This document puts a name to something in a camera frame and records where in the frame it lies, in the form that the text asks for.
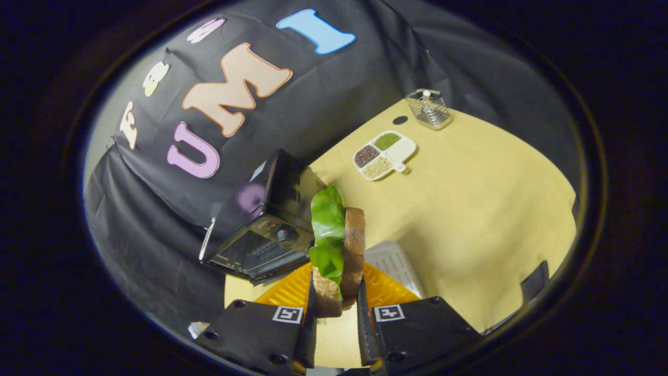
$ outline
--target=wire basket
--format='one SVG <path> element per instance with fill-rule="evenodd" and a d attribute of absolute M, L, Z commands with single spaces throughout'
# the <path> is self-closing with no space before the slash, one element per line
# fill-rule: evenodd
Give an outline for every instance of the wire basket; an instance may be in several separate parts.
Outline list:
<path fill-rule="evenodd" d="M 424 96 L 425 91 L 430 93 L 429 98 L 426 100 Z M 441 92 L 417 89 L 408 94 L 405 99 L 417 121 L 430 129 L 443 129 L 452 122 L 452 116 L 445 102 L 443 102 Z"/>

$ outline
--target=beige table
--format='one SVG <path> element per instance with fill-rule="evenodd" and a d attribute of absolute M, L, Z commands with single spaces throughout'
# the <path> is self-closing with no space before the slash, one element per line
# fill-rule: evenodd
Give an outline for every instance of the beige table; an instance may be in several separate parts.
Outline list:
<path fill-rule="evenodd" d="M 430 130 L 400 101 L 311 168 L 338 186 L 347 206 L 364 209 L 368 248 L 384 240 L 399 243 L 426 294 L 442 296 L 483 331 L 521 307 L 520 283 L 542 261 L 550 276 L 560 266 L 575 236 L 575 194 L 564 175 L 524 141 L 473 116 L 451 114 L 453 123 Z M 398 116 L 409 121 L 394 125 Z M 351 159 L 385 130 L 417 143 L 405 162 L 410 173 L 368 181 Z M 255 299 L 268 287 L 229 278 L 225 302 Z M 356 325 L 352 316 L 319 326 L 316 364 L 358 367 Z"/>

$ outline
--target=green lettuce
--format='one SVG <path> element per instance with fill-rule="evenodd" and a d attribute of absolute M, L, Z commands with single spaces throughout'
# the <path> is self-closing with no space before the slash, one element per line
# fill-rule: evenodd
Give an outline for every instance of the green lettuce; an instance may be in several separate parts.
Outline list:
<path fill-rule="evenodd" d="M 309 250 L 311 263 L 324 278 L 336 282 L 341 295 L 345 204 L 336 187 L 327 187 L 313 196 L 311 225 L 315 236 L 315 245 Z"/>

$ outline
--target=peach letter m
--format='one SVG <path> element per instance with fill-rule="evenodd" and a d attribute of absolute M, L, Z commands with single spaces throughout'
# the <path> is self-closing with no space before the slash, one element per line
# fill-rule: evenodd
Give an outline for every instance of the peach letter m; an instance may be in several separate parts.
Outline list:
<path fill-rule="evenodd" d="M 196 84 L 183 99 L 183 109 L 197 108 L 222 128 L 222 135 L 232 136 L 243 124 L 244 114 L 235 114 L 223 106 L 251 109 L 255 100 L 246 83 L 253 85 L 257 96 L 265 98 L 292 77 L 292 71 L 279 69 L 251 51 L 251 45 L 242 43 L 232 48 L 220 60 L 225 83 Z"/>

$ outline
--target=dark background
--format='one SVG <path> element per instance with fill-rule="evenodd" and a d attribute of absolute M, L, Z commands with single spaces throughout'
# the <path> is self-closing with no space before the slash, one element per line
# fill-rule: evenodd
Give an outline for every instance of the dark background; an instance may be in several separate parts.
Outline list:
<path fill-rule="evenodd" d="M 661 373 L 668 338 L 659 312 L 668 296 L 660 275 L 667 259 L 659 215 L 665 206 L 659 197 L 665 121 L 653 101 L 662 97 L 660 67 L 667 56 L 659 44 L 666 11 L 658 4 L 444 3 L 492 31 L 516 33 L 570 79 L 600 128 L 610 183 L 605 230 L 576 294 L 526 336 L 462 373 Z M 9 359 L 15 368 L 8 374 L 211 370 L 202 361 L 181 359 L 188 354 L 116 291 L 79 222 L 77 176 L 63 169 L 75 152 L 66 147 L 75 113 L 109 63 L 138 35 L 148 36 L 197 5 L 3 4 L 3 227 L 11 237 L 2 252 L 8 314 L 2 341 L 3 363 Z M 50 96 L 52 82 L 67 85 L 68 95 Z"/>

